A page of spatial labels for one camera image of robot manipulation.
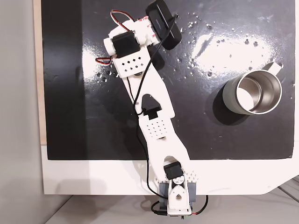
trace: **cable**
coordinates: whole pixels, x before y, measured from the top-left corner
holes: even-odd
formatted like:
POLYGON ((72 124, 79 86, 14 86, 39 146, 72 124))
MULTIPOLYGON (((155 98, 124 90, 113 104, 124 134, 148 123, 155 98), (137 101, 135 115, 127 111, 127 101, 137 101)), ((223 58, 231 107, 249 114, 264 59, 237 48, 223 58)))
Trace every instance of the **cable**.
POLYGON ((158 203, 159 203, 159 201, 157 201, 151 205, 151 207, 150 207, 151 211, 159 216, 167 216, 167 211, 154 210, 154 206, 158 203))
POLYGON ((123 11, 120 11, 120 10, 111 10, 110 12, 110 16, 111 18, 113 19, 113 21, 120 27, 124 28, 126 31, 130 31, 128 28, 126 28, 124 25, 122 25, 117 19, 116 17, 113 15, 113 13, 120 13, 120 14, 123 14, 125 16, 127 16, 130 20, 134 21, 134 19, 126 12, 123 12, 123 11))
MULTIPOLYGON (((127 81, 128 81, 128 84, 129 84, 129 90, 130 90, 131 97, 132 97, 132 99, 134 101, 134 97, 133 97, 133 94, 132 94, 132 89, 131 89, 131 84, 130 84, 129 77, 127 77, 127 81)), ((142 111, 140 113, 135 112, 135 114, 141 115, 144 111, 145 111, 145 109, 142 109, 142 111)))
POLYGON ((104 65, 104 66, 109 66, 111 64, 111 60, 112 60, 112 57, 98 57, 95 59, 95 61, 97 63, 100 63, 101 65, 104 65))
POLYGON ((154 212, 154 213, 158 212, 157 210, 154 210, 155 205, 158 204, 158 203, 159 203, 159 201, 157 201, 157 202, 155 202, 151 205, 150 209, 151 209, 152 212, 154 212))
MULTIPOLYGON (((111 10, 111 12, 110 12, 110 16, 111 16, 111 18, 113 19, 113 21, 114 21, 117 25, 123 27, 126 31, 129 31, 128 28, 126 28, 124 25, 122 25, 122 24, 116 19, 116 17, 113 15, 113 13, 120 13, 120 14, 123 14, 123 15, 127 16, 127 17, 128 17, 130 20, 132 20, 132 21, 134 21, 134 19, 133 19, 128 13, 123 12, 123 11, 120 11, 120 10, 115 10, 115 9, 113 9, 113 10, 111 10)), ((109 58, 109 57, 98 57, 98 58, 95 59, 95 61, 96 61, 97 63, 100 63, 101 65, 109 66, 109 65, 111 64, 112 57, 110 57, 110 58, 109 58)))
POLYGON ((202 207, 202 209, 201 210, 199 210, 198 212, 194 212, 194 213, 192 213, 192 215, 199 215, 200 213, 202 213, 205 209, 206 209, 206 206, 207 206, 207 203, 209 202, 209 196, 208 195, 206 195, 206 203, 205 203, 205 205, 202 207))
POLYGON ((142 76, 142 78, 141 78, 141 82, 140 82, 140 85, 139 85, 139 88, 138 88, 138 91, 137 91, 137 94, 136 94, 136 98, 135 98, 134 103, 133 103, 133 108, 134 108, 135 111, 136 111, 136 109, 135 109, 136 102, 137 102, 137 99, 138 99, 138 97, 139 97, 140 90, 141 90, 142 84, 143 84, 143 82, 144 82, 144 78, 145 78, 145 76, 146 76, 146 73, 148 72, 148 70, 149 70, 149 68, 150 68, 150 65, 151 65, 151 63, 152 63, 152 61, 153 61, 155 55, 157 54, 157 52, 158 52, 159 49, 161 48, 162 44, 165 42, 165 40, 166 40, 166 38, 168 37, 169 33, 171 32, 171 30, 172 30, 174 24, 176 23, 176 18, 177 18, 177 17, 178 17, 178 14, 175 14, 175 16, 173 17, 172 25, 171 25, 170 28, 167 30, 167 33, 166 33, 165 37, 164 37, 164 38, 161 40, 161 42, 159 43, 157 49, 155 50, 155 52, 154 52, 153 55, 151 56, 148 65, 146 66, 146 69, 145 69, 145 71, 144 71, 144 73, 143 73, 143 76, 142 76))
POLYGON ((295 196, 293 196, 293 195, 291 195, 289 192, 287 192, 285 189, 283 189, 283 188, 280 187, 280 186, 278 186, 277 188, 280 189, 280 190, 281 190, 282 192, 284 192, 286 195, 288 195, 289 197, 291 197, 292 199, 294 199, 296 202, 299 203, 299 200, 298 200, 295 196))
MULTIPOLYGON (((148 65, 146 66, 146 69, 145 69, 145 71, 144 71, 144 73, 143 73, 143 76, 142 76, 142 78, 141 78, 141 81, 140 81, 140 84, 139 84, 139 87, 138 87, 138 91, 137 91, 137 94, 136 94, 136 98, 134 99, 134 98, 132 97, 133 100, 134 100, 134 102, 133 102, 133 110, 135 111, 135 114, 136 114, 136 115, 138 114, 137 111, 136 111, 136 103, 137 103, 137 99, 138 99, 138 97, 139 97, 139 95, 140 95, 141 87, 142 87, 144 78, 145 78, 145 76, 146 76, 146 73, 148 72, 149 67, 150 67, 150 65, 151 65, 151 63, 152 63, 152 61, 153 61, 155 55, 157 54, 157 52, 158 52, 159 49, 161 48, 162 44, 165 42, 166 38, 168 37, 169 33, 171 32, 171 29, 173 28, 173 26, 174 26, 174 24, 175 24, 175 21, 176 21, 177 16, 178 16, 178 14, 176 14, 176 15, 173 17, 172 25, 171 25, 170 28, 167 30, 167 33, 166 33, 165 37, 161 40, 161 42, 159 43, 157 49, 155 50, 155 52, 153 53, 153 55, 152 55, 151 58, 150 58, 149 63, 148 63, 148 65)), ((147 186, 148 186, 149 190, 150 190, 151 192, 153 192, 155 195, 157 195, 157 196, 159 196, 159 197, 161 197, 161 198, 164 198, 164 199, 168 199, 168 197, 164 197, 164 196, 158 194, 157 192, 155 192, 152 188, 150 188, 150 184, 149 184, 149 169, 150 169, 149 152, 148 152, 147 148, 143 145, 141 139, 139 138, 139 135, 138 135, 138 129, 139 129, 139 117, 138 117, 138 115, 136 116, 136 118, 137 118, 136 136, 137 136, 138 141, 139 141, 140 144, 142 145, 142 148, 143 148, 143 150, 144 150, 144 152, 145 152, 145 155, 146 155, 146 163, 147 163, 146 183, 147 183, 147 186)))

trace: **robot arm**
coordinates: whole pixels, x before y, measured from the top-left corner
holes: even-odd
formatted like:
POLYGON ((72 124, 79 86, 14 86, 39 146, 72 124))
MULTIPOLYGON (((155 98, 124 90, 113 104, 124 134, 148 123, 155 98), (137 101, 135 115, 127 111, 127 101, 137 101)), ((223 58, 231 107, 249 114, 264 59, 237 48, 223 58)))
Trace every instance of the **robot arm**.
MULTIPOLYGON (((148 16, 135 22, 126 21, 123 25, 130 32, 118 26, 109 33, 104 44, 134 102, 150 62, 147 46, 158 44, 160 39, 148 16)), ((144 78, 135 109, 140 113, 139 126, 147 142, 149 162, 157 179, 168 183, 167 213, 174 216, 191 215, 188 190, 188 173, 192 173, 190 158, 174 131, 171 118, 175 113, 166 86, 152 64, 144 78), (141 113, 145 94, 150 94, 161 108, 151 108, 141 113)))

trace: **white mug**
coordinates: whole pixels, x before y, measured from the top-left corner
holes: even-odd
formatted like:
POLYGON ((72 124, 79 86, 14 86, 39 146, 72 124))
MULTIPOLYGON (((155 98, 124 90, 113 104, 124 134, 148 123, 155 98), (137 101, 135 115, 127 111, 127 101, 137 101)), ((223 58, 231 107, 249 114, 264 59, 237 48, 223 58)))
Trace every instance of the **white mug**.
POLYGON ((232 112, 239 114, 265 114, 280 102, 282 87, 276 75, 281 67, 272 62, 261 70, 229 80, 223 89, 223 101, 232 112))

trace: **glossy black board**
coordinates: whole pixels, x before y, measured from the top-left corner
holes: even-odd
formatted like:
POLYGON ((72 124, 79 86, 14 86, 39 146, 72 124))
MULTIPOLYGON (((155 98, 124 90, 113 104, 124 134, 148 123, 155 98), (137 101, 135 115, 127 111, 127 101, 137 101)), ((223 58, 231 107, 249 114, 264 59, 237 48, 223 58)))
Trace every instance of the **glossy black board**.
MULTIPOLYGON (((111 9, 145 16, 151 0, 42 0, 44 87, 50 160, 144 160, 135 116, 103 39, 111 9)), ((192 160, 283 159, 294 140, 295 0, 166 0, 182 42, 160 50, 176 117, 192 160), (283 95, 266 115, 242 116, 223 104, 231 78, 275 61, 283 95)), ((147 104, 152 99, 147 97, 147 104)))

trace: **white platform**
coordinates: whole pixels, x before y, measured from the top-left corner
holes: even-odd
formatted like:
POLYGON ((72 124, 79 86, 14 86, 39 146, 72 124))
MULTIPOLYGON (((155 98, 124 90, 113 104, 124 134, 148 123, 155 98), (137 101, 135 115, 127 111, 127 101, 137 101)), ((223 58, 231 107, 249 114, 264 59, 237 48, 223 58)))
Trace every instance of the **white platform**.
MULTIPOLYGON (((298 62, 296 60, 296 84, 298 62)), ((192 161, 199 178, 198 195, 259 195, 299 175, 299 89, 295 87, 293 157, 283 160, 192 161)), ((42 146, 45 194, 150 195, 146 186, 146 161, 49 161, 42 146)), ((154 179, 150 170, 150 179, 154 179)))

